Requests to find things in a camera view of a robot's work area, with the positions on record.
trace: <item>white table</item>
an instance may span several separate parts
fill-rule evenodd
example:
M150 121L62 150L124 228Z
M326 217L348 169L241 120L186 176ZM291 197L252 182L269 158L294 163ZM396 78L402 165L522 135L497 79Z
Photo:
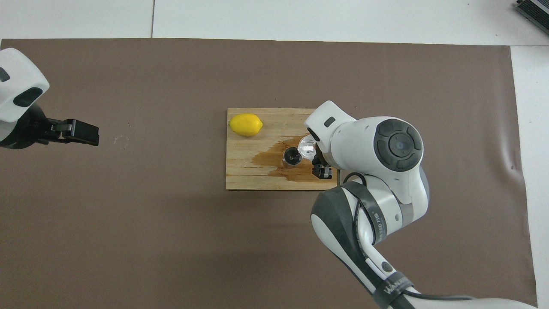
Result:
M0 0L2 38L194 37L509 45L539 308L549 309L549 36L512 0Z

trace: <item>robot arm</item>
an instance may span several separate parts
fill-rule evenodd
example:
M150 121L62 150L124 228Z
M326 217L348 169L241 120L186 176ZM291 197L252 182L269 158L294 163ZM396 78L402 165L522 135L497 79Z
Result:
M78 142L97 146L99 129L76 119L46 118L35 101L49 89L40 70L17 49L0 51L0 146Z
M427 211L423 142L411 124L393 117L356 120L327 101L305 125L326 164L352 172L341 186L319 194L311 211L313 228L379 307L533 308L511 300L420 294L374 248Z

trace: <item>wooden board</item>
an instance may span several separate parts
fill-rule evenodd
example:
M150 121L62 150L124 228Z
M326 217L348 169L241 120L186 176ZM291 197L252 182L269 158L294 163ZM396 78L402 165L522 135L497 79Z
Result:
M227 190L326 190L337 180L321 180L311 174L312 163L303 159L289 167L284 151L309 133L303 122L312 108L229 108L227 121L240 113L259 116L263 128L254 136L241 136L227 126Z

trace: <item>brown paper backdrop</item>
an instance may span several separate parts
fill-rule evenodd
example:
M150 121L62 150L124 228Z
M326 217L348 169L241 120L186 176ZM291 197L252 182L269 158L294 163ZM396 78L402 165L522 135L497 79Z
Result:
M536 304L509 47L3 40L50 118L99 147L0 149L4 308L366 308L317 239L316 192L226 191L228 107L393 115L425 144L424 218L380 252L428 294Z

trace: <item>yellow lemon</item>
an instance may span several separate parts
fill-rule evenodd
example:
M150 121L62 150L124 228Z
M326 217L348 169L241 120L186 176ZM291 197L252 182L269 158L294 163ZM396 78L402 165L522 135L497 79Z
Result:
M252 136L261 130L263 122L261 122L256 114L244 113L235 115L229 121L229 126L236 134Z

